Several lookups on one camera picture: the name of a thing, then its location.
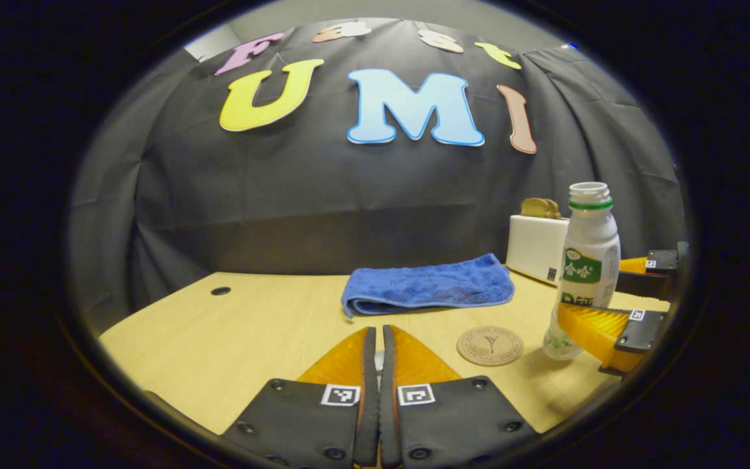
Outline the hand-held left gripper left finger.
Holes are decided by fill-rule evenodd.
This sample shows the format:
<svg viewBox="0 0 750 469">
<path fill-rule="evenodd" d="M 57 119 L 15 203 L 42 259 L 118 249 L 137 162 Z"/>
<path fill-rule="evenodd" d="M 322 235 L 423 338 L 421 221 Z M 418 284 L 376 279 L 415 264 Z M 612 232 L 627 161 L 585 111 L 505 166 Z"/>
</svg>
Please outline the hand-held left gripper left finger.
<svg viewBox="0 0 750 469">
<path fill-rule="evenodd" d="M 223 440 L 288 468 L 362 468 L 378 460 L 377 332 L 358 330 L 298 379 L 270 379 Z"/>
</svg>

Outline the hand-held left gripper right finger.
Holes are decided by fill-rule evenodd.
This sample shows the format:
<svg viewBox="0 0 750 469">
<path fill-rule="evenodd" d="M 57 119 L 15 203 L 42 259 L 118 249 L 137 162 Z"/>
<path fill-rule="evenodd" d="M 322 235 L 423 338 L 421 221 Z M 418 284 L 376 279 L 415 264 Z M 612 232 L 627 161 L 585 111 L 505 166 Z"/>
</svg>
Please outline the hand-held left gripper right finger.
<svg viewBox="0 0 750 469">
<path fill-rule="evenodd" d="M 461 377 L 422 341 L 384 326 L 384 468 L 473 468 L 538 439 L 491 378 Z"/>
</svg>

